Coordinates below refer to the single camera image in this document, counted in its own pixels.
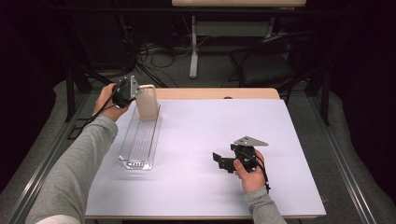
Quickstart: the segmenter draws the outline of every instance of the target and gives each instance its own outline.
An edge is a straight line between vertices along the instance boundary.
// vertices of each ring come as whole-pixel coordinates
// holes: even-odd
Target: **dark background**
[[[73,6],[80,1],[62,4]],[[115,6],[109,0],[84,1],[84,4]],[[119,4],[122,7],[126,3],[119,1]],[[171,1],[129,1],[128,4],[129,7],[170,7]],[[332,64],[331,90],[344,102],[354,148],[377,184],[395,202],[395,13],[390,1],[307,0],[306,4],[310,9],[342,10],[349,6],[358,9],[360,23],[350,30],[346,47]],[[123,28],[117,17],[80,15],[60,20],[62,26],[54,30],[50,26],[53,21],[43,16],[34,1],[3,1],[0,9],[1,95],[4,99],[0,190],[3,190],[50,115],[55,102],[52,89],[65,79],[70,64],[64,52],[93,69],[120,70],[134,64],[131,52],[136,46],[122,43]],[[76,30],[70,29],[70,22]],[[172,33],[185,33],[178,17],[140,17],[135,18],[135,22],[139,36],[134,36],[134,40],[150,38],[172,47],[175,41]],[[321,45],[316,58],[322,58],[330,50],[338,24],[303,20],[303,26],[320,33]],[[63,45],[57,41],[59,36],[65,36]],[[89,46],[84,46],[79,38],[85,39],[84,43]]]

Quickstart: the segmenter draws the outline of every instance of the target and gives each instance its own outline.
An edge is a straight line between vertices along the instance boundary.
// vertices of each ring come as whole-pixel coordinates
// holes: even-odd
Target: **metal rail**
[[[347,164],[347,160],[344,157],[344,153],[340,146],[337,143],[334,135],[332,134],[332,130],[329,126],[327,126],[320,116],[320,105],[318,98],[316,97],[309,97],[308,98],[309,104],[312,106],[313,111],[315,113],[315,117],[318,120],[320,129],[326,135],[329,143],[331,145],[331,154],[334,159],[335,164],[337,165],[338,170],[340,171],[341,177],[344,180],[346,185],[346,189],[349,192],[349,195],[352,199],[352,202],[355,204],[356,210],[361,217],[361,222],[363,224],[375,224],[375,218],[370,210],[369,205],[367,204],[366,200],[364,199],[364,195],[361,192],[361,188],[357,183],[355,177],[353,176],[349,166]]]

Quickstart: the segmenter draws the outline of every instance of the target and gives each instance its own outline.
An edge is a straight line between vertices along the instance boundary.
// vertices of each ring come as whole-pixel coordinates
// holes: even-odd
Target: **transparent acrylic box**
[[[151,120],[141,120],[137,106],[134,108],[119,156],[128,170],[152,169],[162,122],[161,107],[158,107],[157,119]]]

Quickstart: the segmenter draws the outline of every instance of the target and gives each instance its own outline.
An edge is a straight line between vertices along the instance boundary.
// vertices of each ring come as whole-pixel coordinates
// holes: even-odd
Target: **gray sleeve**
[[[26,223],[56,215],[83,223],[91,183],[117,132],[116,123],[104,115],[87,125],[50,170]]]
[[[265,187],[245,194],[245,200],[255,224],[286,224]]]

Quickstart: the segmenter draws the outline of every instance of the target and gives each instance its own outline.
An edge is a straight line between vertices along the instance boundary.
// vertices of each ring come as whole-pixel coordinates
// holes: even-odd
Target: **white table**
[[[212,152],[233,157],[230,144],[245,135],[269,143],[257,149],[265,157],[270,195],[282,216],[326,215],[282,100],[159,103],[163,121],[152,170],[127,170],[118,159],[130,108],[119,119],[119,135],[92,183],[87,218],[250,218],[240,180],[212,159]]]

